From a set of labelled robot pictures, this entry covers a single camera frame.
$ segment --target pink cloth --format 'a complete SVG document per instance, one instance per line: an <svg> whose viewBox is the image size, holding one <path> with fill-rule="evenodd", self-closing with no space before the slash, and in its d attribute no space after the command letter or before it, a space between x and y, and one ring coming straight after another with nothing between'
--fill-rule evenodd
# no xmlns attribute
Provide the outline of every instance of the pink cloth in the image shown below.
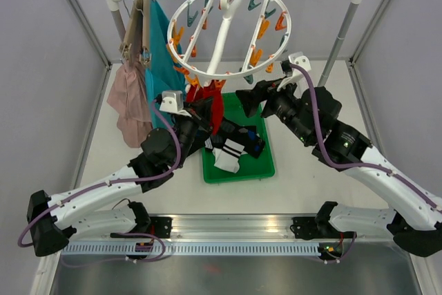
<svg viewBox="0 0 442 295"><path fill-rule="evenodd" d="M125 143L139 148L152 130L151 112L147 105L144 67L138 60L132 68L126 61L118 70L107 102L119 114L117 128Z"/></svg>

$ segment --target hanging garment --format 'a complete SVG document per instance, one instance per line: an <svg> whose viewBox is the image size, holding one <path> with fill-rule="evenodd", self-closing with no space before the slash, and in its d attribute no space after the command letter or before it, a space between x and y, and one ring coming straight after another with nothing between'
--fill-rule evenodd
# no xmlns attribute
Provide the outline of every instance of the hanging garment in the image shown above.
<svg viewBox="0 0 442 295"><path fill-rule="evenodd" d="M115 81L110 88L107 102L119 114L117 128L122 132L125 143L131 148L139 148L152 130L151 114L147 105L144 67L140 63L142 2L134 3L128 29L121 46L127 50L125 61L117 70Z"/></svg>
<svg viewBox="0 0 442 295"><path fill-rule="evenodd" d="M151 1L151 69L146 69L146 91L148 105L165 90L182 91L185 98L184 76L177 72L173 66L173 60L167 50L167 27L169 19L164 14L159 3L155 0ZM177 46L177 51L181 53L181 47ZM163 116L171 123L171 117L167 113ZM156 117L152 116L153 128L165 125Z"/></svg>

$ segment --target gray floor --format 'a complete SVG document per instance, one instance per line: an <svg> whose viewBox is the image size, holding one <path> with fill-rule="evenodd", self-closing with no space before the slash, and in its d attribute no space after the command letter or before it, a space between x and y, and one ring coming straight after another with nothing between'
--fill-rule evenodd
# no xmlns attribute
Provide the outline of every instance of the gray floor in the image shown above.
<svg viewBox="0 0 442 295"><path fill-rule="evenodd" d="M98 257L64 259L80 264ZM60 267L52 290L56 295L421 294L407 254L367 244L357 244L337 265L301 257L174 256L137 265Z"/></svg>

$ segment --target green tray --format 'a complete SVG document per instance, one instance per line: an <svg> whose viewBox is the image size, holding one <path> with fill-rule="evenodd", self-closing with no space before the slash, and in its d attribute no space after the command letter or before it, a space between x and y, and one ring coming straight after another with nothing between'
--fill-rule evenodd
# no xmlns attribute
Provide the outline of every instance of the green tray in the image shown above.
<svg viewBox="0 0 442 295"><path fill-rule="evenodd" d="M258 134L265 141L265 147L258 159L250 155L242 155L239 159L240 170L237 173L216 168L214 166L215 156L211 151L206 151L203 148L202 169L204 181L207 183L221 183L272 177L275 174L275 166L273 165L264 119L260 117L261 106L259 106L258 112L253 117L247 118L235 93L224 93L222 94L222 99L224 101L224 116L226 119L241 126L256 126Z"/></svg>

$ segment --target white cloth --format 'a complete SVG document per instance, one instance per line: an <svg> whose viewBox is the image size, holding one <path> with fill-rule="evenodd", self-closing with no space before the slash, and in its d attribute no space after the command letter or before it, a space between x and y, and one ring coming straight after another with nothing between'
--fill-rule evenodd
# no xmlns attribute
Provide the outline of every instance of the white cloth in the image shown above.
<svg viewBox="0 0 442 295"><path fill-rule="evenodd" d="M238 160L243 150L243 145L227 139L222 149L213 148L215 167L228 172L237 173L240 170Z"/></svg>

